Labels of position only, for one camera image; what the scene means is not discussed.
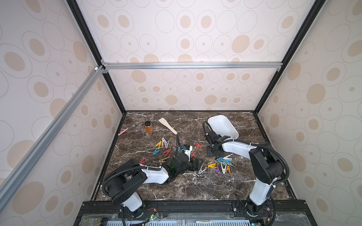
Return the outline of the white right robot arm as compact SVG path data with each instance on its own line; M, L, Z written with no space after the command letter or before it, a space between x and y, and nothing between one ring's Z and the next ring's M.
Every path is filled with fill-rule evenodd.
M206 132L205 138L217 157L226 152L246 157L251 161L256 179L247 198L246 210L250 216L257 216L276 185L288 179L287 162L269 143L248 144L245 141L233 140L229 136L222 137L214 131Z

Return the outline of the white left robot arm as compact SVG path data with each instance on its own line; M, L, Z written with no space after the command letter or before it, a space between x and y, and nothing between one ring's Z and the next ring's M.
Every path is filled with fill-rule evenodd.
M121 205L131 212L137 212L144 206L137 193L143 184L171 183L178 175L200 170L202 164L203 160L185 153L176 155L159 167L138 164L131 159L106 175L101 189L104 195L111 198L114 205Z

